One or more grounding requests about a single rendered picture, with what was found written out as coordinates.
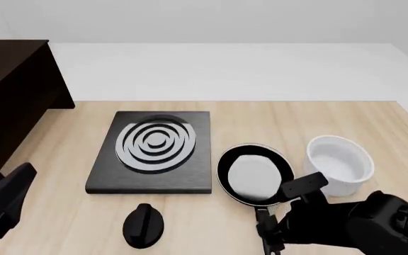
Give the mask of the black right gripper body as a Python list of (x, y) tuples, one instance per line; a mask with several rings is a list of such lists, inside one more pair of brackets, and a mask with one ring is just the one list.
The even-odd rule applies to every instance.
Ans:
[(293, 201), (279, 222), (285, 244), (352, 244), (346, 223), (353, 203), (305, 203)]

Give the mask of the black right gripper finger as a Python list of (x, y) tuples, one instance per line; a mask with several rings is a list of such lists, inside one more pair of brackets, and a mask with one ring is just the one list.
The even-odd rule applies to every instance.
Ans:
[(280, 225), (274, 215), (259, 215), (259, 236), (264, 252), (282, 252), (285, 249)]

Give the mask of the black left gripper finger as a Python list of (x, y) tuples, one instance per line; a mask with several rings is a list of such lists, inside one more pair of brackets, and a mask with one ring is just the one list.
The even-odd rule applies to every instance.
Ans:
[(0, 181), (0, 228), (13, 229), (21, 218), (26, 194), (37, 174), (31, 163), (23, 163)]

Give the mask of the black frying pan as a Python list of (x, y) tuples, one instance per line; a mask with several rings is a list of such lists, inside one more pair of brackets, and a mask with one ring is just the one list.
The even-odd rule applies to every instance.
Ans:
[(273, 219), (269, 208), (285, 201), (280, 187), (292, 181), (294, 173), (277, 150), (262, 144), (238, 144), (219, 158), (217, 179), (227, 195), (254, 208), (260, 227)]

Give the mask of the dark brown wooden cabinet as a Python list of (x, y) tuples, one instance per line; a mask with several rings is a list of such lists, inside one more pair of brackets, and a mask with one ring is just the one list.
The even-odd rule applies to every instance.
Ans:
[(0, 40), (0, 169), (46, 110), (74, 107), (47, 40)]

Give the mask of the small black plate on stalk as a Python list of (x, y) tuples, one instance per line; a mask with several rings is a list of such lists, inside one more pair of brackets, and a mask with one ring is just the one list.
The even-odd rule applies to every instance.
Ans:
[(321, 191), (328, 184), (325, 176), (316, 172), (281, 184), (277, 195), (280, 202), (290, 201), (289, 214), (304, 214), (329, 204)]

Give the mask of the white ceramic pot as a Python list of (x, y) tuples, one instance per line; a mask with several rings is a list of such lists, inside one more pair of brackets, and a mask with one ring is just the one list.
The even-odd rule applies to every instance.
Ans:
[(320, 172), (328, 180), (322, 188), (326, 196), (348, 197), (369, 180), (375, 165), (362, 146), (336, 135), (320, 135), (307, 144), (303, 169)]

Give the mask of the flat black stove plate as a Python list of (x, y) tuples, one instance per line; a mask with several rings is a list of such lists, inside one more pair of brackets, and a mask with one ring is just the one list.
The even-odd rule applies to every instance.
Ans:
[(116, 112), (85, 191), (88, 194), (212, 193), (210, 113)]

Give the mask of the round black stove knob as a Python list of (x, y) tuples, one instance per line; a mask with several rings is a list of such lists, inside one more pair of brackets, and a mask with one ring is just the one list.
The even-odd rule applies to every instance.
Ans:
[(123, 223), (123, 237), (132, 248), (149, 248), (160, 240), (163, 233), (162, 214), (149, 203), (140, 203)]

